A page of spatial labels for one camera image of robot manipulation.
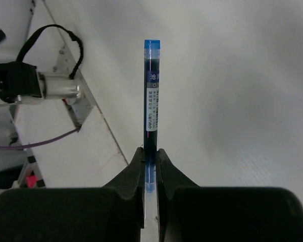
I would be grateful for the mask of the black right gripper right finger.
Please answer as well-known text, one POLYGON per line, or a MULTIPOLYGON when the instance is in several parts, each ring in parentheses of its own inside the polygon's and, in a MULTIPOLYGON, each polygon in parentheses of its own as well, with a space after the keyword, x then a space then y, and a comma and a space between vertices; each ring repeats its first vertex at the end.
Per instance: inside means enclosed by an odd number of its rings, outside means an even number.
POLYGON ((279 187, 201 187, 156 156, 160 241, 303 241, 303 206, 279 187))

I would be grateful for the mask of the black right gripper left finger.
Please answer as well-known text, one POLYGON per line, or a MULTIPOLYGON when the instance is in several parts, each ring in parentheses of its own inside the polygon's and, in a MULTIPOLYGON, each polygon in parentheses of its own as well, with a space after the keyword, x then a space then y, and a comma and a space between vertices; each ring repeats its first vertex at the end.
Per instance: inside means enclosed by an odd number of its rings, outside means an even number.
POLYGON ((100 188, 11 189, 0 194, 0 241, 140 241, 144 150, 100 188))

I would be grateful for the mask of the blue refill pen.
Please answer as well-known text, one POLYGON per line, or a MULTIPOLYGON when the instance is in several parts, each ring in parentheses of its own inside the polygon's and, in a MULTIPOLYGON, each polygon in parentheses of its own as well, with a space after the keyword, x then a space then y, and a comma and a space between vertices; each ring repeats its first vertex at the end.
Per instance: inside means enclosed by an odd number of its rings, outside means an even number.
POLYGON ((149 194, 156 190, 155 163, 159 123, 160 50, 161 42, 159 40, 144 41, 143 149, 145 152, 145 191, 149 194))

